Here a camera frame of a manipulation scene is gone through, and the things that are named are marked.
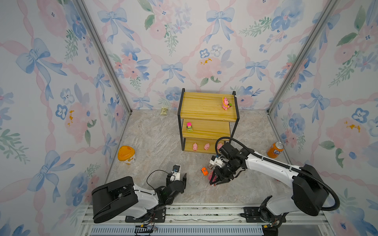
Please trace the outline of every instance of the soda can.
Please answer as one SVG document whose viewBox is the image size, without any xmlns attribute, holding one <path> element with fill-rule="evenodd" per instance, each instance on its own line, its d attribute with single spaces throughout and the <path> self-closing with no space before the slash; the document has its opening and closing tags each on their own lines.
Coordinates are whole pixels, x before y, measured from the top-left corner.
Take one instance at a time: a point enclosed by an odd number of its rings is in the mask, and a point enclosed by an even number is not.
<svg viewBox="0 0 378 236">
<path fill-rule="evenodd" d="M 270 158 L 276 158 L 284 150 L 284 145 L 281 142 L 275 142 L 270 146 L 266 154 Z"/>
</svg>

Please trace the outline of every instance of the top shelf board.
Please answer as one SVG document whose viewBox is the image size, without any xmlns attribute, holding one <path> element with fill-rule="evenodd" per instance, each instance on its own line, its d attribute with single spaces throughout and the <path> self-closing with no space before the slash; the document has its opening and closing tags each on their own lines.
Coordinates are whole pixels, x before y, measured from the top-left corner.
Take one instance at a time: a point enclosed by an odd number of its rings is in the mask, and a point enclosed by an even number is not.
<svg viewBox="0 0 378 236">
<path fill-rule="evenodd" d="M 227 111 L 222 108 L 223 97 L 226 97 L 232 104 Z M 235 122 L 237 114 L 234 101 L 232 94 L 185 92 L 180 116 L 181 119 Z"/>
</svg>

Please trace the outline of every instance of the floral wallpaper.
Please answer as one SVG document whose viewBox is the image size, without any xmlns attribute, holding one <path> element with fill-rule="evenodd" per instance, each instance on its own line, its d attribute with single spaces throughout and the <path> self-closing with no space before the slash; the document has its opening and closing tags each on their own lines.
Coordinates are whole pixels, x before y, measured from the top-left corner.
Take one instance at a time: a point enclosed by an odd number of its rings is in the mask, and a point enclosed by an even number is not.
<svg viewBox="0 0 378 236">
<path fill-rule="evenodd" d="M 0 235 L 75 235 L 128 112 L 71 1 L 0 15 Z"/>
<path fill-rule="evenodd" d="M 84 2 L 133 109 L 177 109 L 182 88 L 226 94 L 235 90 L 239 108 L 268 108 L 306 42 L 314 16 L 327 3 Z M 311 78 L 314 71 L 302 76 Z"/>
<path fill-rule="evenodd" d="M 377 8 L 338 3 L 272 114 L 292 162 L 313 165 L 338 194 L 326 212 L 337 236 L 378 235 Z"/>
</svg>

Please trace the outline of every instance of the orange lid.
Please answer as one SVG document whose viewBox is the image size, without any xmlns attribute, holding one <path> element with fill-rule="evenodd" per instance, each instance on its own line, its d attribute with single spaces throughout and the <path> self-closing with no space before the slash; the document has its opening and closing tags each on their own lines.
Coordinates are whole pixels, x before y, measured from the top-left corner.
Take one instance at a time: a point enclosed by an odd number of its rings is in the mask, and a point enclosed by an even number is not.
<svg viewBox="0 0 378 236">
<path fill-rule="evenodd" d="M 135 154 L 135 150 L 129 146 L 122 146 L 118 151 L 118 159 L 125 161 Z"/>
</svg>

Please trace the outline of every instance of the shelf board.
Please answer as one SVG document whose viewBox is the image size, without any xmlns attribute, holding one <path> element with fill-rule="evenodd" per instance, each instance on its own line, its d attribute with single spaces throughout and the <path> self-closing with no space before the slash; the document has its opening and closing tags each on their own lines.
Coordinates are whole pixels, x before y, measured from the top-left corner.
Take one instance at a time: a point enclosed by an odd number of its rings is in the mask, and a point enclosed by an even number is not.
<svg viewBox="0 0 378 236">
<path fill-rule="evenodd" d="M 186 123 L 191 122 L 193 131 L 188 132 Z M 217 140 L 230 137 L 230 123 L 226 121 L 184 119 L 183 137 Z"/>
<path fill-rule="evenodd" d="M 215 154 L 215 142 L 216 140 L 207 140 L 207 139 L 189 139 L 185 140 L 185 149 L 184 151 L 191 151 L 194 153 L 208 153 L 208 154 Z M 197 143 L 198 149 L 197 151 L 193 151 L 193 144 Z M 205 150 L 203 147 L 206 143 L 210 143 L 210 148 Z"/>
<path fill-rule="evenodd" d="M 223 97 L 232 104 L 227 111 L 222 108 Z M 181 119 L 235 122 L 237 114 L 234 95 L 184 92 L 180 116 Z"/>
</svg>

